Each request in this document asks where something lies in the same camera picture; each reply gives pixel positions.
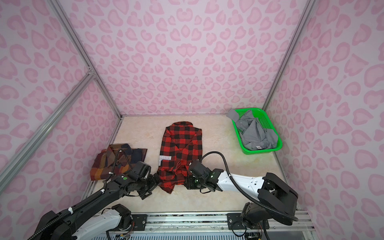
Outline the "red black plaid shirt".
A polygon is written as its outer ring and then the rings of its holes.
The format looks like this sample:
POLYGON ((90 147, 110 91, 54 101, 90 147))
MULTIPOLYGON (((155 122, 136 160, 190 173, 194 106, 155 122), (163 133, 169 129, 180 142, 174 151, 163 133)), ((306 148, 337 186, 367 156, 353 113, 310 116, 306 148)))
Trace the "red black plaid shirt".
POLYGON ((190 164, 203 156, 203 131, 191 122, 176 122, 165 128, 163 134, 157 174, 160 188, 171 194, 174 187, 183 185, 190 164))

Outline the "green plastic basket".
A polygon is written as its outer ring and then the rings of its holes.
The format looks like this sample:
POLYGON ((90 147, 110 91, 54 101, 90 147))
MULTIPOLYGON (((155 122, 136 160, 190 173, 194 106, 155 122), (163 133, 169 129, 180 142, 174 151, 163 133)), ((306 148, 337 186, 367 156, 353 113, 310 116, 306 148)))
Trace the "green plastic basket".
POLYGON ((238 143, 246 155, 278 151, 283 142, 267 113, 259 108, 232 109, 232 120, 238 143))

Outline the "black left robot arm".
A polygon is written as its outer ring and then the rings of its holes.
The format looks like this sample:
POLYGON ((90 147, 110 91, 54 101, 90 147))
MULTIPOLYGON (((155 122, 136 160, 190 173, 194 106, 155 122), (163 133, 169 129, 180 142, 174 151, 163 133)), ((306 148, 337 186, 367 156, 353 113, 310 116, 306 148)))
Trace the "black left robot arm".
POLYGON ((151 166, 138 162, 132 170, 119 175, 110 174, 103 187, 83 201, 59 213, 49 211, 40 219, 31 240, 79 240, 87 233, 83 225, 91 227, 93 236, 111 230, 131 231, 135 227, 131 211, 117 204, 98 218, 95 215, 109 204, 131 197, 132 192, 144 200, 161 183, 157 174, 151 174, 151 166))

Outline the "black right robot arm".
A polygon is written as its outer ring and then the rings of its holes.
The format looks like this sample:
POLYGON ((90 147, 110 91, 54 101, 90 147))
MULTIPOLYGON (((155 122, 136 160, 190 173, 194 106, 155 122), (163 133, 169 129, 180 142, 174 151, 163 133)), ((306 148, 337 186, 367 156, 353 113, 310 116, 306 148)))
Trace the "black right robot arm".
POLYGON ((269 219, 291 226, 297 222, 298 194, 273 173, 264 177, 230 174, 222 169, 210 170, 200 161, 193 161, 185 186, 189 190, 208 192, 238 192, 249 202, 240 214, 240 224, 253 229, 269 219))

